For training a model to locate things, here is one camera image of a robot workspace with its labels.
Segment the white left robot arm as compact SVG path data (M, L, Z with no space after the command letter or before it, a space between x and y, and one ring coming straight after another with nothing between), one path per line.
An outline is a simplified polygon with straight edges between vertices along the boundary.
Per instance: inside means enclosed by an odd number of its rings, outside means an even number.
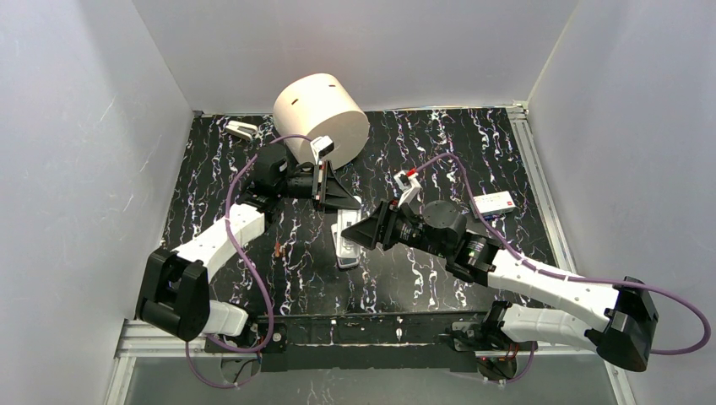
M173 250L159 247L149 255L135 310L140 321L184 342L200 335L241 335L247 312L209 297L210 282L236 249L266 232L286 198L308 200L325 213L361 207L334 174L330 137L308 146L312 160L303 164L294 162L280 141L261 148L244 168L251 175L240 194L228 194L224 217L188 243Z

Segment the small grey remote control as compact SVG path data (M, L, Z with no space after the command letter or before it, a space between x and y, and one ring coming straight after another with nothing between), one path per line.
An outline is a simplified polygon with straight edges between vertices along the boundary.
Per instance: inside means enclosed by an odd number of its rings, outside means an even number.
M343 236L339 236L337 224L332 224L330 229L338 269L345 271L356 267L359 264L360 247L354 242L346 240Z

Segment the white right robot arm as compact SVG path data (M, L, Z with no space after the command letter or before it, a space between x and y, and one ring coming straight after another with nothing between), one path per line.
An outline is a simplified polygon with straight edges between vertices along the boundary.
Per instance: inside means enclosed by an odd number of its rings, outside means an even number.
M420 213L408 204L382 201L367 218L341 235L368 250L402 244L445 259L454 277L512 291L544 304L535 309L494 303L479 334L492 342L545 342L594 351L624 370L643 372L658 312L635 278L601 284L530 259L517 259L505 245L467 228L468 220L447 201Z

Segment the white remote control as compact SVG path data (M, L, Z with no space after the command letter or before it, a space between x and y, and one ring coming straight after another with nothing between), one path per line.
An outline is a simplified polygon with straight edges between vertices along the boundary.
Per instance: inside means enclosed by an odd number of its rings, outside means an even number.
M337 212L336 224L338 225L339 236L343 236L342 232L344 230L361 220L361 199L357 196L355 196L355 199L358 202L358 208L341 208Z

